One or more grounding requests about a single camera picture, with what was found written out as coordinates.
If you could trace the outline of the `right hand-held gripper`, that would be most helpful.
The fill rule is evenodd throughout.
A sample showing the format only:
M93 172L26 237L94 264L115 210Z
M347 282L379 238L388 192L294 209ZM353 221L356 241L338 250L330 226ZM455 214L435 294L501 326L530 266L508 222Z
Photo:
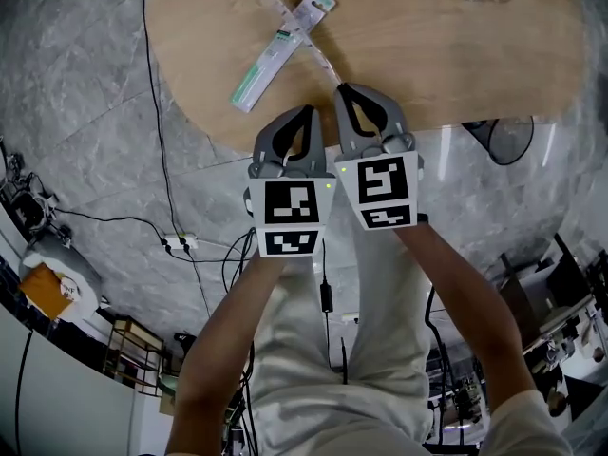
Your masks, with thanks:
M372 231L416 225L424 161L401 106L364 85L339 85L333 104L341 147L335 167L362 227Z

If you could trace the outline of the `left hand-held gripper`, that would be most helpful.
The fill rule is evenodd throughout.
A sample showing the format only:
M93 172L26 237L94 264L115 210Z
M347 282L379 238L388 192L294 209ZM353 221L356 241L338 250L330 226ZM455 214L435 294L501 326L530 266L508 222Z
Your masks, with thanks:
M288 157L302 131L299 152ZM244 201L263 257L311 257L321 246L336 177L327 168L319 112L309 104L277 116L257 135Z

